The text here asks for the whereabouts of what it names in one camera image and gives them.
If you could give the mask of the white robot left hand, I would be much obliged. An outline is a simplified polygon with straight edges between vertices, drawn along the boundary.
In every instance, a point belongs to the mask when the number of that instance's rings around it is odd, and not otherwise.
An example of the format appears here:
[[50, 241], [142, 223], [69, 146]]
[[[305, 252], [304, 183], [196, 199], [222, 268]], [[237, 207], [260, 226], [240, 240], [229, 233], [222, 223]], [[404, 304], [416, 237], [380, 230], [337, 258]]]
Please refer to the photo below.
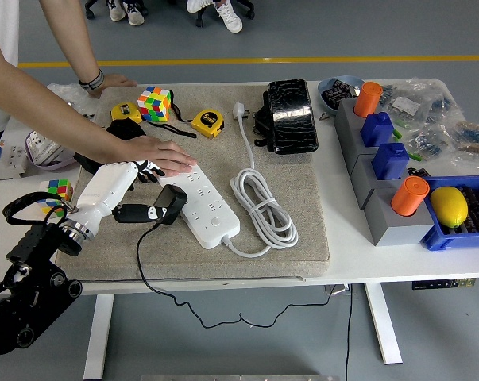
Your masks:
[[112, 214], [139, 174], [165, 176], [149, 160], [103, 164], [79, 196], [76, 212], [61, 224], [61, 229], [77, 242], [94, 239], [101, 220]]

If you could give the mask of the person's left hand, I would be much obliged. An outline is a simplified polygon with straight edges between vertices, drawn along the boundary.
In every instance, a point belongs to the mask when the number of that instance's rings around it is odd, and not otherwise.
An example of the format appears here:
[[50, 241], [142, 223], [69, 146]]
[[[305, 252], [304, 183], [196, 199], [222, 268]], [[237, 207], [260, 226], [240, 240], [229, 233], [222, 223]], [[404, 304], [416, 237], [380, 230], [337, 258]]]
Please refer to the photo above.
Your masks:
[[120, 74], [107, 74], [102, 77], [102, 81], [98, 82], [98, 86], [93, 86], [92, 90], [87, 93], [93, 98], [100, 98], [102, 92], [108, 88], [114, 87], [135, 87], [137, 81], [127, 78]]

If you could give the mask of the person's right hand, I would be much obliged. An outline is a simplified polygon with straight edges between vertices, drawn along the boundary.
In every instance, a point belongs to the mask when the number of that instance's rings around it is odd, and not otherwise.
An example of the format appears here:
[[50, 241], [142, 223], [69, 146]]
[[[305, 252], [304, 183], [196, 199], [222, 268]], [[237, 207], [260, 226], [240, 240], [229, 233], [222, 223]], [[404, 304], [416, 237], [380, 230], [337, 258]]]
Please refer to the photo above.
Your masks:
[[168, 177], [191, 172], [197, 160], [171, 140], [136, 137], [119, 145], [116, 161], [149, 160]]

